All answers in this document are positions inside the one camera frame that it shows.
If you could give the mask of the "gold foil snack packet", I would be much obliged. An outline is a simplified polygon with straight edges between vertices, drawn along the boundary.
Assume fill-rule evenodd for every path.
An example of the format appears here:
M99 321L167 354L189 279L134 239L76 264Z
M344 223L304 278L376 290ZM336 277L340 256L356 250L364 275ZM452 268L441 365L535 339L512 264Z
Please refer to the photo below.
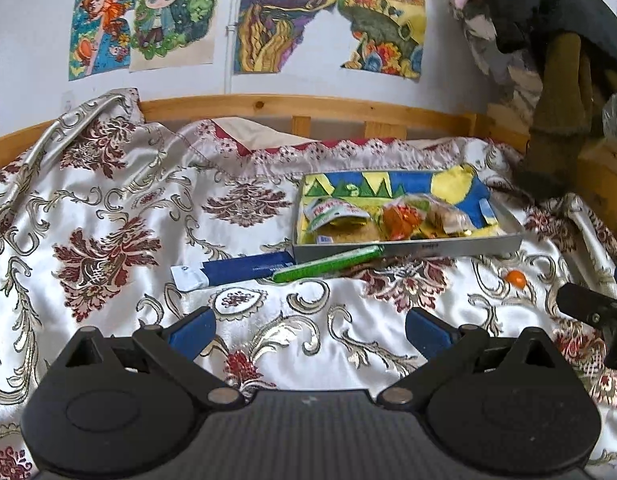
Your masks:
M446 233L442 228L431 224L428 221L425 221L417 226L417 228L413 229L411 233L412 240L446 240L446 238L466 238L469 237L473 232L470 230L456 233Z

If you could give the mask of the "small orange ball candy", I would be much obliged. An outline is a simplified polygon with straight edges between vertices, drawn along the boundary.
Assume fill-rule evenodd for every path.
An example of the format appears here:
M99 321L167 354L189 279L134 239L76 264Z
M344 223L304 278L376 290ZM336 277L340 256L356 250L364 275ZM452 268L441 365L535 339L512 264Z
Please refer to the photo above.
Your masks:
M517 289L525 289L527 287L527 278L519 270L510 270L505 276L505 281Z

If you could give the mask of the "orange red snack packet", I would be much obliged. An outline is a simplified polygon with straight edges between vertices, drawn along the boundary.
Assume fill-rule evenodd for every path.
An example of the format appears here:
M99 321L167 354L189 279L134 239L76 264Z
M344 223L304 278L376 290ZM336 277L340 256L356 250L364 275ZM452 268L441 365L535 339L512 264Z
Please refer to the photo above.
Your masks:
M387 240L411 240L413 229L426 221L427 209L427 200L409 200L406 197L383 206L381 223Z

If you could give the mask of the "green stick packet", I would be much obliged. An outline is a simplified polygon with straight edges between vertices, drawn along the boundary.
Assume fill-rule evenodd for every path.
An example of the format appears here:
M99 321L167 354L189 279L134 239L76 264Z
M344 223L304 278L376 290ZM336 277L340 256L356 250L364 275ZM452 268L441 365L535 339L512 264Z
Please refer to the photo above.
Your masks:
M303 278L319 278L322 275L333 274L374 260L382 255L383 248L379 245L357 248L326 258L286 266L275 271L270 279L274 283L284 284L303 280Z

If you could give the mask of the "brown hanging trousers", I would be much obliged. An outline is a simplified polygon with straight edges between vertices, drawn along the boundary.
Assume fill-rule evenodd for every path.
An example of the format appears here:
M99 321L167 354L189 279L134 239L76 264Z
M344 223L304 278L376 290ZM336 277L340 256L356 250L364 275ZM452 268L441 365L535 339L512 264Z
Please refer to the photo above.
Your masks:
M565 194L592 129L591 63L579 35L557 36L546 52L543 90L535 107L530 140L516 170L519 188L533 200Z

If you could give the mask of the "floral satin bed cover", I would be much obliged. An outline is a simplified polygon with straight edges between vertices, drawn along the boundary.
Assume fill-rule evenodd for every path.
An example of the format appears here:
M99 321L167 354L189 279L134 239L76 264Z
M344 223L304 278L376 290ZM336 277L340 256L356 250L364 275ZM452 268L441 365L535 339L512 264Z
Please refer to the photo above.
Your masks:
M520 161L466 138L249 151L214 119L147 122L133 89L62 115L0 170L0 479L617 479L617 370L556 302L567 283L617 299L617 239L578 195L523 192ZM294 258L307 174L457 165L519 221L515 252L173 282L172 266ZM134 344L200 308L216 332L194 362L243 405L200 404ZM417 308L489 344L425 403L380 405L427 362L405 335Z

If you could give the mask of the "blue white long packet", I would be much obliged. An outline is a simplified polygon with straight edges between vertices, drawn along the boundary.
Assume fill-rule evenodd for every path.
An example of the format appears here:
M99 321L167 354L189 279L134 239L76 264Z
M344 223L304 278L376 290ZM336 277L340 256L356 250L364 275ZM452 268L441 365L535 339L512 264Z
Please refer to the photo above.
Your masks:
M275 271L294 265L294 258L284 250L254 256L210 260L197 264L197 266L193 264L172 266L171 274L175 286L181 292L192 292L198 288L270 278Z

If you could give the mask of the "grey tray with drawing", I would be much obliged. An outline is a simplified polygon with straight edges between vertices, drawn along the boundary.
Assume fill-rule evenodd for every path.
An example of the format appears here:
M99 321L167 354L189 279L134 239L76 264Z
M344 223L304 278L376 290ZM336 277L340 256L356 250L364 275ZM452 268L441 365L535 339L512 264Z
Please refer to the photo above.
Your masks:
M522 226L473 166L307 174L291 237L296 261L378 245L387 257L515 252Z

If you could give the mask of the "peanut brittle clear packet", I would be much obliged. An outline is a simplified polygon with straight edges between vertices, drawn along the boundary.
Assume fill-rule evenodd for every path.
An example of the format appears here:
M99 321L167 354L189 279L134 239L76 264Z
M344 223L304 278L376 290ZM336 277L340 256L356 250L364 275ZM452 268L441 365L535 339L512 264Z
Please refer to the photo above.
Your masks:
M440 200L435 196L427 197L427 221L447 235L466 234L473 232L475 226L465 211Z

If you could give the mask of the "dark hanging clothes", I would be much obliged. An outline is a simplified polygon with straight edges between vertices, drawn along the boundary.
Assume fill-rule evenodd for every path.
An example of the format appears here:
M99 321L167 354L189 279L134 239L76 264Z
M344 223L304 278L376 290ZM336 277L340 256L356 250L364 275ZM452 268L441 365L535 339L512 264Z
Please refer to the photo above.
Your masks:
M617 72L617 17L603 0L485 0L504 53L528 50L543 72L549 45L573 32L584 52L604 70Z

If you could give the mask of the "white red snack pouch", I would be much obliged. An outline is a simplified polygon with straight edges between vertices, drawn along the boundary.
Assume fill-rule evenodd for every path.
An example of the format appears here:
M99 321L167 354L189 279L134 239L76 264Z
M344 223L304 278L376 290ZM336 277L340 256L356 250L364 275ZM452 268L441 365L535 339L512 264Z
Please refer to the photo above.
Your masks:
M315 198L305 206L304 216L307 220L307 232L315 232L333 223L364 223L371 218L364 209L338 197Z

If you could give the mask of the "blond child wall drawing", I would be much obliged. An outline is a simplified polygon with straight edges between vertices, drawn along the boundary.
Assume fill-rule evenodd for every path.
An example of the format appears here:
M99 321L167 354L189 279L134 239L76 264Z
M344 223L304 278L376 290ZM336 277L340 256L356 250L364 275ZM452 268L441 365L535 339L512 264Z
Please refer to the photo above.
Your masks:
M217 0L136 0L130 70L213 61Z

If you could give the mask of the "orange girl wall drawing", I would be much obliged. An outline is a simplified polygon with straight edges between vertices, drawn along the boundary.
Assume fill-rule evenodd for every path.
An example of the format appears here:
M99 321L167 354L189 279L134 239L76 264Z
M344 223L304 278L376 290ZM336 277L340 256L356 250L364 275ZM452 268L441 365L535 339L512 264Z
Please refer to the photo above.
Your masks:
M136 0L75 0L69 48L69 80L130 66L126 14Z

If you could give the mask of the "cream pillow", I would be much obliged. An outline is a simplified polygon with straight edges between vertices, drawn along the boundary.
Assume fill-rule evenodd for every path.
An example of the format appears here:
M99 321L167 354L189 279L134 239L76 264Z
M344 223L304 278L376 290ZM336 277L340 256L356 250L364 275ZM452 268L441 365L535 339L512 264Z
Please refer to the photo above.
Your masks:
M312 139L304 138L304 136L294 136L290 133L280 132L246 118L215 118L214 122L231 139L234 139L249 151L282 148L283 146L298 146L312 142Z

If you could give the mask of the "wooden bed rail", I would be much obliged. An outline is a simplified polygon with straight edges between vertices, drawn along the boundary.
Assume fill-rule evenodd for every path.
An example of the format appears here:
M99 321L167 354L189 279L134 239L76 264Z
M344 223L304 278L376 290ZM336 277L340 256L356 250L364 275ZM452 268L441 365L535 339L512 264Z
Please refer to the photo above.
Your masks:
M361 122L366 139L407 138L414 129L420 136L467 136L505 143L522 153L529 133L513 123L513 115L491 104L484 114L445 114L434 110L373 101L329 96L275 96L275 94L222 94L145 101L139 104L149 122L194 122L199 119L237 116L244 118L284 117L290 132L304 139L341 139L317 131L316 122ZM601 139L587 144L578 159L574 188L617 234L617 152Z

